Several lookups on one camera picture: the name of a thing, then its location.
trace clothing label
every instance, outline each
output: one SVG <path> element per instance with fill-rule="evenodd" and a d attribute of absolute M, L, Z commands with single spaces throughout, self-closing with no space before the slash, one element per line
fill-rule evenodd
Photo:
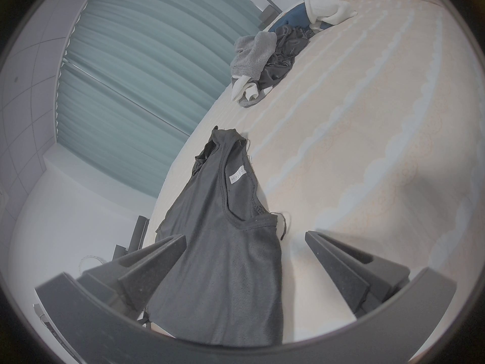
<path fill-rule="evenodd" d="M 244 168 L 244 165 L 242 165 L 241 167 L 239 167 L 238 171 L 236 171 L 234 174 L 232 174 L 229 177 L 229 180 L 231 181 L 231 185 L 234 182 L 236 182 L 241 176 L 243 176 L 243 174 L 246 174 L 246 170 Z"/>

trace mattress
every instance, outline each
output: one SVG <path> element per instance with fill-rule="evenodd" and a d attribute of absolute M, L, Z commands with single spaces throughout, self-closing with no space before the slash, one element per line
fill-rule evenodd
<path fill-rule="evenodd" d="M 358 15 L 315 35 L 257 105 L 228 87 L 173 162 L 144 245 L 215 125 L 249 140 L 258 195 L 282 213 L 284 342 L 355 320 L 305 243 L 321 231 L 458 283 L 433 342 L 485 258 L 485 91 L 467 40 L 435 0 L 347 0 Z"/>

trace pile of clothes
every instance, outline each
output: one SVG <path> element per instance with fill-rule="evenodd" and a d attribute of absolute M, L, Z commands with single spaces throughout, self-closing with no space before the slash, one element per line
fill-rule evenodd
<path fill-rule="evenodd" d="M 317 32 L 357 15 L 343 0 L 303 0 L 269 29 L 240 37 L 231 62 L 231 99 L 248 108 L 260 102 L 292 69 Z"/>

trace curtain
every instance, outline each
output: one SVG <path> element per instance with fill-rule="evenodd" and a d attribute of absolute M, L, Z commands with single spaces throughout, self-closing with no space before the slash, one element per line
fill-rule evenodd
<path fill-rule="evenodd" d="M 61 67 L 57 141 L 158 196 L 259 15 L 249 0 L 89 0 Z"/>

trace white wavy stripe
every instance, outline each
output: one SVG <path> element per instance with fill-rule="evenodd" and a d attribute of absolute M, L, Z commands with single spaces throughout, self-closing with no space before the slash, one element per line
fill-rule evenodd
<path fill-rule="evenodd" d="M 273 106 L 275 106 L 275 104 L 277 104 L 277 103 L 279 102 L 279 100 L 282 98 L 282 96 L 283 96 L 283 95 L 284 95 L 284 94 L 285 94 L 285 93 L 286 93 L 288 90 L 290 90 L 291 88 L 293 88 L 293 84 L 294 84 L 294 82 L 295 82 L 296 80 L 298 80 L 298 79 L 299 79 L 299 78 L 300 78 L 300 77 L 301 77 L 301 76 L 302 76 L 302 75 L 303 75 L 303 74 L 306 72 L 306 70 L 308 70 L 308 69 L 310 68 L 310 66 L 312 66 L 312 65 L 313 65 L 315 62 L 317 62 L 317 61 L 319 60 L 319 58 L 321 57 L 321 55 L 322 55 L 324 52 L 326 52 L 326 51 L 327 51 L 327 50 L 328 50 L 328 49 L 329 49 L 329 48 L 330 48 L 332 45 L 334 45 L 334 44 L 335 44 L 335 42 L 336 42 L 337 40 L 339 40 L 339 39 L 342 37 L 342 34 L 343 34 L 343 33 L 345 33 L 347 30 L 349 30 L 350 28 L 352 28 L 352 26 L 353 26 L 353 25 L 354 25 L 356 22 L 358 22 L 359 20 L 361 20 L 361 18 L 363 18 L 363 17 L 364 17 L 364 15 L 357 15 L 357 16 L 355 16 L 354 21 L 353 21 L 353 22 L 352 22 L 352 23 L 351 23 L 351 24 L 350 24 L 348 27 L 346 27 L 346 28 L 344 28 L 344 29 L 340 30 L 340 31 L 337 33 L 336 37 L 335 37 L 335 38 L 334 38 L 334 39 L 333 39 L 333 40 L 332 40 L 332 41 L 331 41 L 331 42 L 330 42 L 328 45 L 326 45 L 326 46 L 324 47 L 324 49 L 323 49 L 323 50 L 321 50 L 321 51 L 318 53 L 318 55 L 317 55 L 317 56 L 316 56 L 316 57 L 315 57 L 315 58 L 314 58 L 314 59 L 313 59 L 313 60 L 312 60 L 310 63 L 306 64 L 306 65 L 305 65 L 305 67 L 304 67 L 304 68 L 302 68 L 302 70 L 301 70 L 301 71 L 300 71 L 300 72 L 299 72 L 299 73 L 298 73 L 296 76 L 294 76 L 294 77 L 293 77 L 293 78 L 292 78 L 290 81 L 288 81 L 288 82 L 286 83 L 286 87 L 285 87 L 285 88 L 284 88 L 284 89 L 283 89 L 283 90 L 280 92 L 280 94 L 278 94 L 278 95 L 277 95 L 277 96 L 276 96 L 276 97 L 273 99 L 273 101 L 271 101 L 271 103 L 269 104 L 269 106 L 268 106 L 268 107 L 267 107 L 267 108 L 266 108 L 264 111 L 262 111 L 262 112 L 260 112 L 260 113 L 259 113 L 259 116 L 258 116 L 258 117 L 256 118 L 256 120 L 253 122 L 253 124 L 251 125 L 251 127 L 249 127 L 249 129 L 247 130 L 247 132 L 252 131 L 252 129 L 255 127 L 255 125 L 256 125 L 256 124 L 258 124 L 258 123 L 259 123 L 259 121 L 260 121 L 260 120 L 261 120 L 261 119 L 264 117 L 264 115 L 265 115 L 267 112 L 269 112 L 269 111 L 270 111 L 270 110 L 273 108 Z M 244 116 L 244 117 L 243 117 L 243 118 L 242 118 L 242 119 L 241 119 L 241 120 L 240 120 L 240 121 L 239 121 L 239 122 L 236 124 L 236 127 L 237 127 L 237 125 L 239 125 L 241 122 L 243 122 L 243 121 L 244 121 L 244 119 L 246 118 L 246 116 L 247 116 L 247 113 L 246 113 L 246 114 L 245 114 L 245 116 Z"/>
<path fill-rule="evenodd" d="M 254 150 L 251 152 L 251 156 L 252 158 L 256 158 L 258 156 L 258 153 L 259 151 L 261 151 L 261 149 L 267 145 L 271 139 L 275 136 L 275 134 L 277 134 L 280 130 L 281 130 L 281 127 L 284 126 L 284 124 L 293 117 L 294 113 L 296 112 L 296 110 L 300 107 L 300 105 L 315 91 L 317 90 L 321 85 L 322 83 L 325 81 L 325 79 L 337 68 L 339 67 L 343 61 L 345 61 L 347 59 L 347 57 L 353 52 L 356 50 L 357 46 L 360 45 L 364 39 L 367 38 L 367 34 L 369 33 L 369 31 L 372 31 L 374 30 L 378 24 L 387 16 L 387 11 L 383 11 L 382 12 L 382 15 L 366 30 L 362 31 L 362 34 L 360 35 L 360 37 L 354 42 L 352 43 L 352 45 L 347 49 L 345 50 L 345 52 L 339 57 L 337 58 L 337 60 L 328 68 L 328 70 L 326 70 L 321 76 L 319 76 L 318 78 L 318 81 L 315 82 L 312 86 L 310 86 L 307 91 L 305 93 L 303 93 L 296 101 L 295 103 L 293 104 L 293 106 L 288 110 L 288 112 L 286 113 L 286 115 L 278 120 L 278 122 L 276 123 L 276 125 L 273 127 L 273 130 L 267 134 L 263 141 L 258 144 Z"/>
<path fill-rule="evenodd" d="M 476 56 L 469 49 L 473 60 L 473 70 L 478 86 L 478 96 L 480 99 L 480 132 L 481 139 L 477 143 L 477 164 L 472 168 L 470 175 L 470 191 L 462 198 L 456 211 L 455 228 L 442 234 L 431 249 L 428 265 L 435 269 L 440 268 L 458 246 L 460 240 L 467 231 L 473 213 L 476 210 L 478 201 L 483 189 L 485 179 L 485 89 L 483 88 L 482 75 L 478 66 Z"/>
<path fill-rule="evenodd" d="M 381 56 L 374 61 L 374 65 L 367 69 L 365 77 L 357 81 L 355 87 L 350 90 L 343 100 L 343 105 L 337 106 L 332 113 L 327 122 L 320 124 L 310 137 L 307 137 L 303 143 L 301 143 L 298 148 L 297 154 L 289 158 L 282 166 L 281 171 L 278 175 L 272 176 L 264 187 L 264 192 L 266 195 L 274 191 L 277 185 L 279 185 L 283 179 L 296 167 L 300 161 L 305 157 L 306 153 L 314 144 L 323 139 L 327 132 L 340 120 L 343 114 L 349 110 L 358 98 L 358 95 L 363 89 L 365 89 L 369 83 L 377 76 L 382 66 L 388 61 L 391 53 L 396 49 L 396 47 L 401 42 L 402 35 L 409 28 L 414 20 L 414 10 L 409 12 L 407 21 L 401 26 L 401 28 L 395 33 L 392 41 L 388 44 L 387 48 L 382 51 Z"/>
<path fill-rule="evenodd" d="M 337 208 L 325 209 L 315 220 L 315 227 L 329 228 L 349 214 L 373 190 L 380 180 L 394 167 L 420 127 L 433 100 L 438 81 L 442 57 L 442 13 L 436 19 L 436 34 L 433 42 L 433 57 L 426 72 L 427 81 L 421 86 L 422 96 L 413 104 L 414 113 L 401 124 L 402 131 L 393 136 L 385 147 L 385 157 L 372 161 L 364 172 L 364 181 L 349 187 L 340 197 Z"/>

